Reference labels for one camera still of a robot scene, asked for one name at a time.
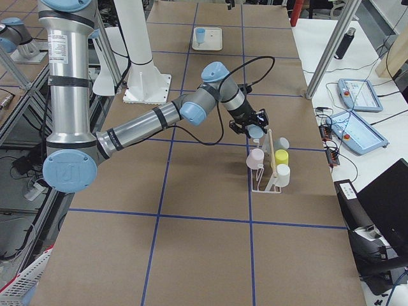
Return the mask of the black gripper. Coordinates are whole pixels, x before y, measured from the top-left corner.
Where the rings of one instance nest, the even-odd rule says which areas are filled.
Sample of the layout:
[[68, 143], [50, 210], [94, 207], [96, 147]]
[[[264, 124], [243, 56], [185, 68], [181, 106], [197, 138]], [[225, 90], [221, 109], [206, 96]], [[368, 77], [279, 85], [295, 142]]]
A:
[[252, 110], [245, 114], [242, 118], [234, 117], [233, 120], [229, 122], [229, 128], [237, 135], [248, 134], [247, 126], [251, 124], [259, 126], [264, 134], [267, 133], [269, 120], [264, 108], [260, 109], [258, 112]]

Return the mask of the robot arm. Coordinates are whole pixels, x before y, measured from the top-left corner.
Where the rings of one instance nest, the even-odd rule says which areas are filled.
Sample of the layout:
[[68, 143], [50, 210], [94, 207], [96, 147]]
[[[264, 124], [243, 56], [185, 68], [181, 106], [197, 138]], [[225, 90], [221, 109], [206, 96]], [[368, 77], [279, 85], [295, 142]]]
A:
[[255, 111], [244, 85], [221, 62], [206, 66], [201, 84], [189, 94], [168, 99], [171, 76], [156, 68], [143, 6], [140, 1], [116, 1], [120, 40], [128, 64], [114, 73], [115, 85], [127, 81], [121, 98], [113, 100], [110, 128], [92, 132], [89, 118], [88, 39], [103, 31], [96, 1], [40, 1], [38, 15], [48, 33], [48, 63], [52, 132], [47, 137], [45, 182], [63, 193], [76, 193], [95, 180], [98, 166], [115, 152], [137, 145], [177, 126], [180, 120], [201, 124], [212, 110], [225, 108], [230, 128], [248, 138], [266, 133], [268, 117]]

